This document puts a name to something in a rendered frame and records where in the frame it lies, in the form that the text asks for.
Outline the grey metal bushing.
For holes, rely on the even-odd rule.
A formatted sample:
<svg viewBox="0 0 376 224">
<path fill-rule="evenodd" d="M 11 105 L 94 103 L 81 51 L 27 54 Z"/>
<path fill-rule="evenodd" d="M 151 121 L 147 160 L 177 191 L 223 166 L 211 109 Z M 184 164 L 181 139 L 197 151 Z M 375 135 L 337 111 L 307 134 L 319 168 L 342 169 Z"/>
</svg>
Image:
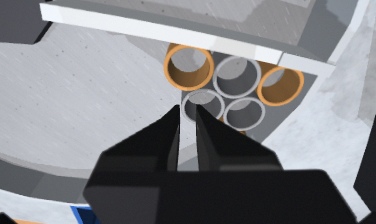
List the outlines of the grey metal bushing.
<svg viewBox="0 0 376 224">
<path fill-rule="evenodd" d="M 225 102 L 225 110 L 222 115 L 224 123 L 238 131 L 245 131 L 254 128 L 263 120 L 265 116 L 265 105 L 259 99 L 255 90 L 242 98 L 223 98 Z M 243 109 L 230 110 L 234 104 L 243 100 L 251 100 L 251 102 Z M 227 113 L 228 109 L 229 111 Z"/>
<path fill-rule="evenodd" d="M 261 67 L 257 60 L 215 51 L 213 52 L 212 57 L 214 60 L 212 82 L 215 90 L 220 95 L 230 99 L 237 99 L 247 96 L 256 89 L 261 80 L 262 74 Z M 225 63 L 239 58 L 247 60 L 247 66 L 240 76 L 229 80 L 217 76 L 219 70 Z M 248 59 L 250 61 L 248 61 Z"/>
<path fill-rule="evenodd" d="M 202 88 L 193 91 L 182 90 L 181 94 L 181 112 L 186 120 L 196 124 L 196 104 L 189 101 L 189 98 L 197 93 L 207 92 L 215 95 L 214 99 L 206 104 L 202 105 L 211 115 L 216 119 L 219 119 L 225 110 L 225 102 L 223 96 L 220 95 L 214 88 L 212 78 L 211 80 Z"/>
</svg>

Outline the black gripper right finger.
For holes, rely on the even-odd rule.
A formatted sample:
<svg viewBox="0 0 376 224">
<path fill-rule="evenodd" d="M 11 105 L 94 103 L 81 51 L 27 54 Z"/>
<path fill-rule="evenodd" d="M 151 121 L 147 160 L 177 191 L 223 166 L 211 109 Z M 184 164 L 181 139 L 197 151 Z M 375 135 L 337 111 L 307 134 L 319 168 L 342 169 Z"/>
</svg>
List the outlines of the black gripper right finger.
<svg viewBox="0 0 376 224">
<path fill-rule="evenodd" d="M 199 171 L 209 171 L 209 158 L 210 171 L 284 170 L 275 151 L 216 119 L 200 104 L 196 145 Z"/>
</svg>

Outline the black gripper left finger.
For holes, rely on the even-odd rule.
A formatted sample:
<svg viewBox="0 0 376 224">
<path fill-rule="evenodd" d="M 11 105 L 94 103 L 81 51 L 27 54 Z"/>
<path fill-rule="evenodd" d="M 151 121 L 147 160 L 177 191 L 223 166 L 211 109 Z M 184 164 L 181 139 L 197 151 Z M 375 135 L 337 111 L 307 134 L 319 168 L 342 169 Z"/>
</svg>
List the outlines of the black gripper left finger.
<svg viewBox="0 0 376 224">
<path fill-rule="evenodd" d="M 93 171 L 98 168 L 177 171 L 179 144 L 180 105 L 177 104 L 159 120 L 103 151 Z"/>
</svg>

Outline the blue open crate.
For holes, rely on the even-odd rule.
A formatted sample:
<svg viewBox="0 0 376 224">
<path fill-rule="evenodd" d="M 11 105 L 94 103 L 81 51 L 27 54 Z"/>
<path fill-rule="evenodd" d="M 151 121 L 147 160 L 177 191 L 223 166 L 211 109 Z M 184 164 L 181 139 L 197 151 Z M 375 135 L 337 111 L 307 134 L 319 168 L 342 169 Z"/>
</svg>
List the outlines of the blue open crate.
<svg viewBox="0 0 376 224">
<path fill-rule="evenodd" d="M 70 207 L 79 224 L 101 224 L 90 207 Z"/>
</svg>

